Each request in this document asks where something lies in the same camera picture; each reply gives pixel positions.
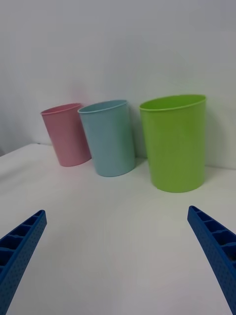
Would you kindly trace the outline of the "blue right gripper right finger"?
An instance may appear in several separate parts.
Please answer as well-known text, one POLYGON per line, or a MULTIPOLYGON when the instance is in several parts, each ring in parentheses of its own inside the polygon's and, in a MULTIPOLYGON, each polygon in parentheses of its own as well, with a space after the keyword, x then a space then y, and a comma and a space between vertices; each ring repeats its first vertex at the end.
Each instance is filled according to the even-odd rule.
POLYGON ((216 276, 232 314, 236 314, 236 235, 195 206, 189 222, 216 276))

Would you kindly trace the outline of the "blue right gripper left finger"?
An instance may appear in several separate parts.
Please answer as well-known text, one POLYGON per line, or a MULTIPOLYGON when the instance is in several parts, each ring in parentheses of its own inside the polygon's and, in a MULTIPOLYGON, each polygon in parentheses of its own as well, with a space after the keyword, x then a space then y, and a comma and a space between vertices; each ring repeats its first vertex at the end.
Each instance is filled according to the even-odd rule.
POLYGON ((47 225, 39 210, 0 240, 0 314, 7 313, 26 267, 47 225))

